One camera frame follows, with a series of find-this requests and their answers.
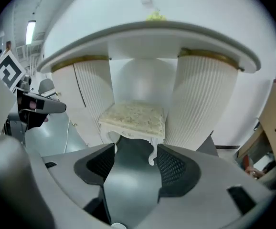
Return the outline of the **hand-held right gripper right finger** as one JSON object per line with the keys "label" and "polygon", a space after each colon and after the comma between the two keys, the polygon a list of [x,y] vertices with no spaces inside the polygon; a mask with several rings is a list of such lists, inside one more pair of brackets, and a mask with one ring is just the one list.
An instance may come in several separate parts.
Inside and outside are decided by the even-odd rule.
{"label": "hand-held right gripper right finger", "polygon": [[217,156],[159,145],[158,204],[140,229],[247,229],[275,192]]}

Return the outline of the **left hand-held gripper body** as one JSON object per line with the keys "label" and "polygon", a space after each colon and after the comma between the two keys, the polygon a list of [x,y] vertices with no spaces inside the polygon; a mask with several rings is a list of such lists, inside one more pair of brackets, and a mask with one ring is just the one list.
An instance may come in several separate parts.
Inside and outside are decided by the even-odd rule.
{"label": "left hand-held gripper body", "polygon": [[11,52],[0,60],[0,131],[25,144],[25,134],[40,127],[50,113],[50,99],[34,94],[31,78]]}

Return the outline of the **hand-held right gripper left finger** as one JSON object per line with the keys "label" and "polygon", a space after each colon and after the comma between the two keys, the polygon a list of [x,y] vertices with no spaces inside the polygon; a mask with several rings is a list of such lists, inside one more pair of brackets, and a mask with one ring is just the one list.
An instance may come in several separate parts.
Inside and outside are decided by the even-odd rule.
{"label": "hand-held right gripper left finger", "polygon": [[29,152],[32,172],[56,226],[109,226],[104,182],[114,164],[114,145],[40,157]]}

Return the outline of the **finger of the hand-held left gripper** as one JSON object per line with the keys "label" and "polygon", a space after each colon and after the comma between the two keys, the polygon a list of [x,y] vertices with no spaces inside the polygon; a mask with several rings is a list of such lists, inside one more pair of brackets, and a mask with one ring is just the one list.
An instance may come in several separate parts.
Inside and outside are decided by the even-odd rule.
{"label": "finger of the hand-held left gripper", "polygon": [[37,96],[36,97],[36,112],[41,114],[58,114],[66,111],[66,104],[57,100]]}

